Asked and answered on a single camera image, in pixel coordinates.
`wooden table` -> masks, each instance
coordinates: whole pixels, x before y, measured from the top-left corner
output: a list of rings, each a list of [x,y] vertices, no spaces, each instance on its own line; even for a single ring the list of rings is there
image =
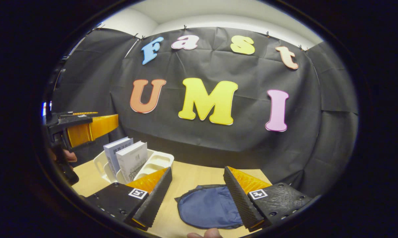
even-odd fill
[[[240,169],[262,181],[269,182],[260,169]],[[92,161],[74,168],[80,180],[73,185],[74,190],[83,196],[90,196],[93,193],[105,188],[109,182],[101,178],[95,164]],[[159,208],[153,226],[147,232],[163,238],[186,238],[190,232],[200,235],[205,229],[198,229],[184,223],[178,214],[175,197],[182,196],[187,191],[196,188],[197,185],[225,184],[223,179],[224,169],[198,166],[193,164],[174,161],[172,170],[172,182]],[[244,227],[237,229],[219,229],[224,238],[237,238],[250,234]]]

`hand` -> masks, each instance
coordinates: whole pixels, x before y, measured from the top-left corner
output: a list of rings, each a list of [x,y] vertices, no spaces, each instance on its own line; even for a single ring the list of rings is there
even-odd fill
[[[187,234],[187,238],[223,238],[220,235],[220,232],[218,232],[217,228],[211,228],[205,231],[205,234],[203,236],[199,235],[198,233],[189,233]]]
[[[52,150],[49,149],[48,152],[49,152],[49,156],[50,156],[54,161],[56,161],[56,160],[57,160],[57,156],[52,152]],[[77,161],[77,156],[75,155],[74,152],[73,152],[73,153],[70,153],[70,152],[69,152],[68,150],[66,150],[66,149],[63,149],[63,152],[64,152],[64,156],[65,156],[65,158],[66,158],[66,160],[67,160],[68,162],[76,162],[76,161]]]

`navy pouch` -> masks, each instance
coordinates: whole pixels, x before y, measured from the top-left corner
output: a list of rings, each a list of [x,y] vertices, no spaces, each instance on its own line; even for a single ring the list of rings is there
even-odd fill
[[[226,185],[198,185],[175,200],[181,220],[190,226],[234,229],[243,225]]]

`white book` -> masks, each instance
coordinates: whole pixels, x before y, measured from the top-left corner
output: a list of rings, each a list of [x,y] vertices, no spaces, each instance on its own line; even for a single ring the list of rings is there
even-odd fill
[[[124,137],[103,146],[106,158],[108,159],[109,167],[111,168],[114,176],[116,176],[117,172],[120,170],[116,153],[118,151],[121,151],[122,149],[129,147],[132,144],[133,138],[129,139],[128,137]]]
[[[131,146],[118,151],[116,156],[122,175],[126,182],[129,183],[134,180],[134,177],[136,177],[137,173],[148,159],[147,143],[143,143],[141,141],[136,142]]]

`letter m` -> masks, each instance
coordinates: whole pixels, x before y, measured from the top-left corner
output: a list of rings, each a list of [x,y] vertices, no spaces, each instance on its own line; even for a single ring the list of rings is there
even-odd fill
[[[209,120],[216,124],[233,124],[231,105],[234,92],[238,88],[236,83],[221,81],[210,95],[206,92],[200,78],[186,78],[183,80],[183,84],[186,86],[186,96],[184,97],[183,110],[178,113],[180,118],[195,119],[196,114],[193,112],[193,104],[195,104],[199,118],[203,121],[215,106],[214,113],[209,117]]]

